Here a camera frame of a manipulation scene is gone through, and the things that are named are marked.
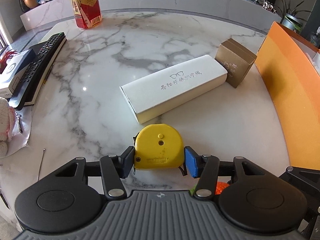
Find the orange crochet fruit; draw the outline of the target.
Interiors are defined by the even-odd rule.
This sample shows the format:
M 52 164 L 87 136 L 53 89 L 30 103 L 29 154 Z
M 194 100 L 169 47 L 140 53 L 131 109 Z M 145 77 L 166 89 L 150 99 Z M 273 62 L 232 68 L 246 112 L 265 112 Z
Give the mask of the orange crochet fruit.
M 225 188 L 227 188 L 227 187 L 229 187 L 229 184 L 224 183 L 224 182 L 221 182 L 221 181 L 218 181 L 218 182 L 217 182 L 217 185 L 216 185 L 215 194 L 216 194 L 216 195 L 221 194 L 221 192 L 222 192 Z M 192 189 L 190 189 L 190 190 L 189 190 L 189 191 L 190 191 L 190 194 L 193 194 L 194 191 L 195 191 L 195 189 L 196 189 L 196 187 L 193 187 Z

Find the pink white crochet toy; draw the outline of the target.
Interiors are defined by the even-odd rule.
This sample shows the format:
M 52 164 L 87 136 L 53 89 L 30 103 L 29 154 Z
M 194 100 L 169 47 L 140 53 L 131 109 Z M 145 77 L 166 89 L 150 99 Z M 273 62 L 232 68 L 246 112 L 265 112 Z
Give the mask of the pink white crochet toy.
M 8 143 L 12 139 L 12 131 L 16 123 L 16 112 L 5 98 L 0 99 L 0 151 L 1 158 L 8 152 Z

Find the white glasses box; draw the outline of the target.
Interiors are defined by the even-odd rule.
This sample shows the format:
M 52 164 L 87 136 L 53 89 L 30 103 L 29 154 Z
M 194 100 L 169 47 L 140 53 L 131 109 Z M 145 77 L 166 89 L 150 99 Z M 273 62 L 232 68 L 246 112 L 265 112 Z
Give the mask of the white glasses box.
M 222 85 L 227 70 L 210 55 L 188 60 L 120 86 L 143 124 Z

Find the small gold box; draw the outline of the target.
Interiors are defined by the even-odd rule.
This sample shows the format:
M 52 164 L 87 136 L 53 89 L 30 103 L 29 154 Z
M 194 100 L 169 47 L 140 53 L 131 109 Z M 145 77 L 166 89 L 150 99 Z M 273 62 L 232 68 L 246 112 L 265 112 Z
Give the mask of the small gold box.
M 257 56 L 236 40 L 229 38 L 218 47 L 215 59 L 227 70 L 226 82 L 237 88 Z

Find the metal knitting needle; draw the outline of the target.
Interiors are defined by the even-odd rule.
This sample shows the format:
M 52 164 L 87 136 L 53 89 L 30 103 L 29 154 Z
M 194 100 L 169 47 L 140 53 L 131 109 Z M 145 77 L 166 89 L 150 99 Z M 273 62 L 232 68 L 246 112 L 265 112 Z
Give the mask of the metal knitting needle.
M 40 173 L 41 173 L 41 168 L 42 168 L 45 152 L 46 152 L 46 149 L 44 148 L 42 151 L 41 161 L 40 161 L 39 170 L 38 170 L 38 174 L 37 174 L 37 180 L 36 180 L 37 182 L 39 181 L 39 178 L 40 178 Z

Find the orange cardboard box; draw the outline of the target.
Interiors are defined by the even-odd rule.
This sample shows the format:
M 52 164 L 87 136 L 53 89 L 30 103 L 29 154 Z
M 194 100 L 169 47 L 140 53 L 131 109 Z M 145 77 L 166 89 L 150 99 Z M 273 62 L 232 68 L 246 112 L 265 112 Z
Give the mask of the orange cardboard box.
M 290 164 L 319 169 L 319 49 L 273 22 L 255 65 L 273 101 Z

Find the white blue small box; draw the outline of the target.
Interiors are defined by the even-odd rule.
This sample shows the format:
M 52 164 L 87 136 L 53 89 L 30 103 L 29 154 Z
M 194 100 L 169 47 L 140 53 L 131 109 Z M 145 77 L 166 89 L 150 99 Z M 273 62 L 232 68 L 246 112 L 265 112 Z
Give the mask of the white blue small box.
M 1 74 L 0 95 L 2 98 L 11 98 L 27 65 L 33 61 L 35 56 L 35 51 L 33 49 L 28 49 L 15 54 L 14 57 L 9 60 L 6 68 Z

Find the red yellow drink carton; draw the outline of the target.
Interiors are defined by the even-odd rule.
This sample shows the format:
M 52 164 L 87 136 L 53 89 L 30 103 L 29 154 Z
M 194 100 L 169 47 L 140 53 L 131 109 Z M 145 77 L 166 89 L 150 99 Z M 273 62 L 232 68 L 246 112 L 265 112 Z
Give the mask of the red yellow drink carton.
M 76 25 L 90 29 L 101 22 L 99 0 L 71 0 Z

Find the yellow tape measure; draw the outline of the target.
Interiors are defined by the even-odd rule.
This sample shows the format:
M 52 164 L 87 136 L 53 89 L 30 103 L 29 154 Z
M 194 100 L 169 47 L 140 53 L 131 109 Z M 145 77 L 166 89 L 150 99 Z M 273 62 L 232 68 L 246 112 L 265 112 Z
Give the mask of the yellow tape measure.
M 159 170 L 178 168 L 186 176 L 184 142 L 180 133 L 167 124 L 151 124 L 134 138 L 134 168 Z

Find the red feather toy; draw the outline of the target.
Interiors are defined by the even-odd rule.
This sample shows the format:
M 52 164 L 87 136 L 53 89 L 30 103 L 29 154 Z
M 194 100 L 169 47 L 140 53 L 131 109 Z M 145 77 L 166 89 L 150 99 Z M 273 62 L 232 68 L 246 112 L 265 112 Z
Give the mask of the red feather toy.
M 12 59 L 15 54 L 17 54 L 17 51 L 15 50 L 6 51 L 0 59 L 1 68 L 5 68 L 7 65 L 7 61 L 9 59 Z

